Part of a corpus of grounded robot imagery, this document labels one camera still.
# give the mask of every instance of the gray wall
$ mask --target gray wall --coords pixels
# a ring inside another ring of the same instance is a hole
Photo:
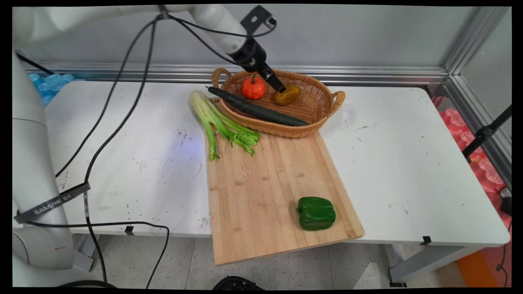
[[[256,4],[226,4],[241,20]],[[258,42],[269,65],[441,66],[476,7],[264,4],[277,29]],[[37,62],[118,63],[154,13],[108,19],[77,28],[21,52]],[[176,16],[192,20],[188,13]],[[143,63],[148,37],[131,63]],[[223,64],[172,20],[160,22],[153,63]]]
[[[512,9],[461,74],[493,118],[512,104]],[[512,136],[512,119],[502,126],[502,130]]]

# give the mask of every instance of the orange object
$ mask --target orange object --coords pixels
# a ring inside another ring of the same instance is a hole
[[[296,101],[300,97],[300,89],[294,85],[287,85],[287,89],[280,93],[274,92],[274,101],[280,106],[285,106]]]
[[[489,270],[481,251],[457,260],[456,265],[467,287],[496,287],[496,280]]]
[[[265,94],[265,82],[253,75],[252,80],[247,79],[242,84],[242,94],[249,99],[260,99]]]

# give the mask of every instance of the tiled floor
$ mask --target tiled floor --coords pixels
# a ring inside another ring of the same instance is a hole
[[[108,281],[119,288],[145,288],[160,255],[163,237],[100,238]],[[421,249],[406,246],[407,256]],[[91,272],[101,279],[95,253]],[[339,243],[216,267],[212,239],[170,238],[151,281],[153,289],[212,289],[226,276],[240,276],[266,290],[388,288],[388,260],[383,245]],[[372,273],[378,272],[376,278]],[[358,280],[365,272],[364,278]],[[407,280],[409,288],[465,287],[455,263]]]

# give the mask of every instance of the black tape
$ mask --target black tape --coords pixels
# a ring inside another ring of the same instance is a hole
[[[392,281],[391,270],[390,269],[389,269],[389,281]],[[389,287],[391,287],[391,288],[407,288],[407,283],[405,283],[405,282],[397,282],[397,283],[389,282]]]
[[[389,283],[389,287],[391,288],[407,288],[407,283]]]
[[[24,213],[17,214],[14,219],[17,223],[25,223],[32,221],[37,217],[42,216],[46,212],[49,212],[56,207],[63,205],[66,202],[71,201],[76,198],[76,196],[85,193],[91,189],[89,183],[83,183],[77,186],[72,187],[71,189],[60,193],[58,196],[47,200],[46,202],[37,205]]]
[[[423,243],[421,243],[420,245],[427,245],[429,244],[430,242],[432,242],[430,240],[430,236],[423,236]]]
[[[132,229],[134,229],[134,227],[131,225],[128,225],[126,228],[126,234],[129,236],[134,236],[134,234],[132,233]]]

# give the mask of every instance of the white table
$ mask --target white table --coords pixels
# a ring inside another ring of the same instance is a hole
[[[71,82],[46,108],[56,171],[93,126],[111,84]],[[83,182],[92,155],[126,115],[138,88],[139,83],[117,85],[97,130],[57,179],[60,191]],[[439,245],[427,247],[433,249],[426,254],[437,257],[430,262],[434,267],[509,241],[425,91],[329,88],[347,95],[320,133],[365,230],[355,242],[420,244],[429,236],[430,245]],[[133,115],[94,165],[89,180],[92,222],[141,220],[169,226],[172,236],[211,236],[208,151],[203,128],[188,104],[189,94],[197,89],[212,96],[204,84],[146,84]],[[67,203],[65,211],[70,223],[85,223],[82,197]],[[100,234],[124,230],[96,228]],[[88,233],[86,228],[72,231]],[[164,234],[142,225],[133,233]],[[391,269],[393,278],[427,269],[427,261],[420,264],[422,253],[393,268],[401,273]]]

